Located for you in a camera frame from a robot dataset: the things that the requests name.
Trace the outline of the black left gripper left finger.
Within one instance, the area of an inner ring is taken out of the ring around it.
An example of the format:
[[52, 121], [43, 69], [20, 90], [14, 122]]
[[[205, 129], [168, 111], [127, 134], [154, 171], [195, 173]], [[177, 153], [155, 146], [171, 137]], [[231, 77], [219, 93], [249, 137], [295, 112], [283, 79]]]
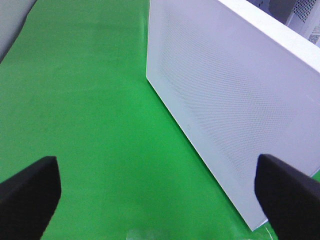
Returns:
[[56, 156], [45, 156], [0, 184], [0, 238], [39, 240], [62, 194]]

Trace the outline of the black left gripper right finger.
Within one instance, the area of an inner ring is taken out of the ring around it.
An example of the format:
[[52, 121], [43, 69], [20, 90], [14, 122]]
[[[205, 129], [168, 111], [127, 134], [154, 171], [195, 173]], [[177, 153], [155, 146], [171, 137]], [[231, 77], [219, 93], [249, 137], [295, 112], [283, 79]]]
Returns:
[[320, 238], [320, 183], [271, 154], [260, 154], [254, 193], [280, 240]]

